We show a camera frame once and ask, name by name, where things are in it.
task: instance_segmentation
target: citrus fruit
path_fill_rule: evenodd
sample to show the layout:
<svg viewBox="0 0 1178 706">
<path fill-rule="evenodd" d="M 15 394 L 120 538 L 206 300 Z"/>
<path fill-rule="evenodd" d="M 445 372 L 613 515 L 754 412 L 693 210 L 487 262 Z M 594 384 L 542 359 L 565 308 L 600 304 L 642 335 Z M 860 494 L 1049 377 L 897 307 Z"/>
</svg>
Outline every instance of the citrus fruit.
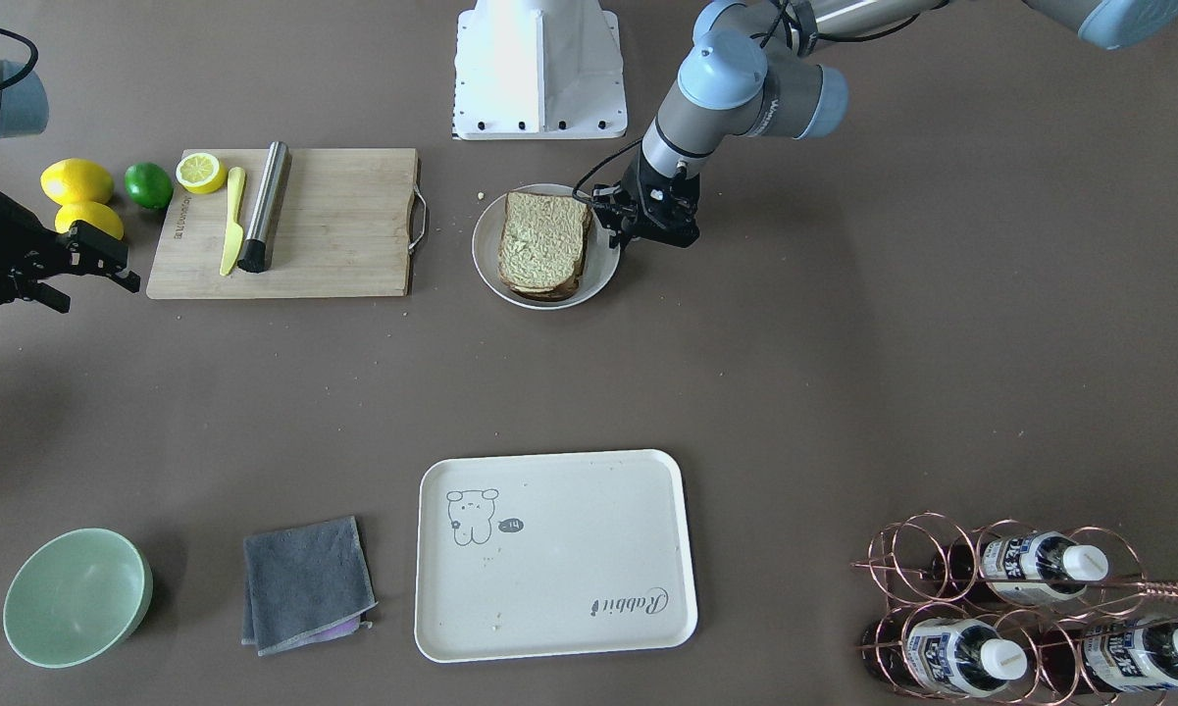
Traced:
<svg viewBox="0 0 1178 706">
<path fill-rule="evenodd" d="M 65 206 L 74 202 L 105 204 L 114 194 L 114 179 L 92 160 L 70 157 L 44 170 L 40 186 L 53 202 Z"/>
<path fill-rule="evenodd" d="M 118 213 L 110 206 L 95 202 L 74 202 L 61 206 L 55 213 L 55 232 L 68 232 L 74 220 L 86 220 L 110 236 L 117 237 L 118 240 L 121 240 L 123 233 L 126 232 Z"/>
<path fill-rule="evenodd" d="M 212 193 L 226 183 L 221 161 L 209 152 L 193 152 L 176 166 L 174 176 L 192 193 Z"/>
<path fill-rule="evenodd" d="M 174 196 L 171 174 L 152 161 L 128 166 L 123 184 L 131 200 L 145 209 L 164 209 L 171 205 L 171 197 Z"/>
</svg>

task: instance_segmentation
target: green bowl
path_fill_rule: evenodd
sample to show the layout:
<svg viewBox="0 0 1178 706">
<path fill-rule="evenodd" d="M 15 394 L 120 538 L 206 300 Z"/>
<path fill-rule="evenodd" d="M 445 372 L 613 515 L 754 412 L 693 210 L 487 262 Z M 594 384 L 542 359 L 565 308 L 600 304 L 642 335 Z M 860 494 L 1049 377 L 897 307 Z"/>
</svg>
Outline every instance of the green bowl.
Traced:
<svg viewBox="0 0 1178 706">
<path fill-rule="evenodd" d="M 22 563 L 5 598 L 5 638 L 32 665 L 81 665 L 134 632 L 152 595 L 148 560 L 130 540 L 73 530 Z"/>
</svg>

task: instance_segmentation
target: yellow lemon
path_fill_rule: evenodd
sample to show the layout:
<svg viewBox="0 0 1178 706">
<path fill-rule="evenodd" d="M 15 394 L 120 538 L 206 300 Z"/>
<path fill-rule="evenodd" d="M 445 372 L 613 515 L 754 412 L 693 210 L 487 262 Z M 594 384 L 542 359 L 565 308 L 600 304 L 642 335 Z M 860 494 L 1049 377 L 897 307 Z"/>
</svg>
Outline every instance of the yellow lemon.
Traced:
<svg viewBox="0 0 1178 706">
<path fill-rule="evenodd" d="M 209 152 L 193 152 L 179 163 L 176 178 L 192 193 L 213 193 L 226 183 L 226 170 L 221 161 Z"/>
<path fill-rule="evenodd" d="M 44 170 L 40 186 L 53 202 L 65 206 L 75 202 L 106 204 L 114 194 L 114 178 L 92 160 L 70 157 Z"/>
<path fill-rule="evenodd" d="M 126 233 L 118 213 L 114 213 L 110 206 L 95 202 L 77 202 L 77 204 L 61 206 L 61 210 L 55 213 L 55 232 L 68 232 L 70 225 L 74 220 L 86 220 L 110 236 L 117 237 L 118 240 L 121 240 Z"/>
</svg>

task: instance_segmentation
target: gray tabletop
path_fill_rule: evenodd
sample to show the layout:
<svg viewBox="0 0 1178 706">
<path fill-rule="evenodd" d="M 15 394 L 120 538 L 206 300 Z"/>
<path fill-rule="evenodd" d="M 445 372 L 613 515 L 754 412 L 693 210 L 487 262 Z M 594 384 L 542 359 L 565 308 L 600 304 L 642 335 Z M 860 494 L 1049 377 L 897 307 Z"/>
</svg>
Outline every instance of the gray tabletop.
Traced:
<svg viewBox="0 0 1178 706">
<path fill-rule="evenodd" d="M 631 139 L 701 2 L 603 5 Z M 150 301 L 59 277 L 67 316 L 0 308 L 0 614 L 20 563 L 70 528 L 126 534 L 157 581 L 135 634 L 72 669 L 26 665 L 0 625 L 0 704 L 888 705 L 853 648 L 882 602 L 849 566 L 885 523 L 1097 523 L 1178 578 L 1178 21 L 1104 53 L 1019 2 L 955 2 L 823 50 L 853 90 L 836 133 L 729 138 L 700 242 L 640 242 L 597 298 L 528 312 L 472 268 L 476 218 L 624 139 L 450 139 L 464 8 L 0 4 L 40 46 L 52 111 L 42 136 L 0 143 L 0 189 L 46 223 L 38 174 L 62 157 L 121 174 L 272 139 L 415 147 L 431 203 L 405 298 Z M 161 216 L 114 206 L 146 276 Z M 688 644 L 419 654 L 429 466 L 650 447 L 683 470 Z M 373 629 L 240 647 L 243 537 L 349 514 Z"/>
</svg>

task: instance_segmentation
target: sandwich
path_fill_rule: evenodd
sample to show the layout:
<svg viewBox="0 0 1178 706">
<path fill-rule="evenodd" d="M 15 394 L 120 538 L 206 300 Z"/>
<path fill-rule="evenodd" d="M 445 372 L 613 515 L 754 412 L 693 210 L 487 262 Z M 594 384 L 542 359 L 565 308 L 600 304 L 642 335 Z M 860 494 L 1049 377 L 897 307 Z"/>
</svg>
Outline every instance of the sandwich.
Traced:
<svg viewBox="0 0 1178 706">
<path fill-rule="evenodd" d="M 570 196 L 507 193 L 497 270 L 516 295 L 563 301 L 580 289 L 593 209 Z"/>
</svg>

